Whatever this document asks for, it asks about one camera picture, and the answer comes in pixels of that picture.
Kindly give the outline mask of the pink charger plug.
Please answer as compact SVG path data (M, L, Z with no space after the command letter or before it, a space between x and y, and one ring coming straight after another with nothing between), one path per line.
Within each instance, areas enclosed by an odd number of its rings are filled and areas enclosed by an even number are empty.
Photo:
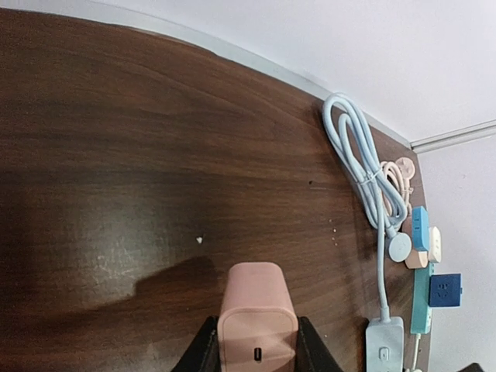
M222 371L295 369L298 318L278 265L230 268L217 331Z

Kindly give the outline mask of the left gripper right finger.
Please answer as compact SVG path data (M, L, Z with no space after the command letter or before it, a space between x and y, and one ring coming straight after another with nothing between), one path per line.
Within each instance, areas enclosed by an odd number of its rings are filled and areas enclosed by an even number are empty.
M298 317L296 371L343 372L307 317Z

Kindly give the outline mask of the dark blue cube adapter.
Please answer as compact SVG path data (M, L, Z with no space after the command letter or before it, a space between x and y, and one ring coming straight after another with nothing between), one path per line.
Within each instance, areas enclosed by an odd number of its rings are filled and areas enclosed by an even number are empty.
M429 306L431 308L454 308L461 306L462 275L435 274L429 282Z

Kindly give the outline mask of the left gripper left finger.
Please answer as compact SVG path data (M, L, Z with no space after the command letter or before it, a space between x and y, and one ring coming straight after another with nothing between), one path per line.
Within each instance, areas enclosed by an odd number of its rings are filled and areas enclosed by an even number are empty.
M218 316L209 316L172 372L220 372Z

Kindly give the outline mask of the light blue power strip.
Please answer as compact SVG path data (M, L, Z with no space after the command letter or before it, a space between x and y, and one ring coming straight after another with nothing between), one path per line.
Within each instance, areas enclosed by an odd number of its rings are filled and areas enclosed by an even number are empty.
M372 319L365 331L366 372L402 372L404 321L393 316L388 322Z

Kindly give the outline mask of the teal blue socket box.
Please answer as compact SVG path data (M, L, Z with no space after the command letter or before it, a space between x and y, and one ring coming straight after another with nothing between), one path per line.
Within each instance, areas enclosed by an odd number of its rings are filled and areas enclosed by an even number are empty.
M414 287L412 298L412 318L410 333L412 335L426 335L430 332L432 323L432 309L429 307L430 277L434 266L429 263L427 267L415 269Z

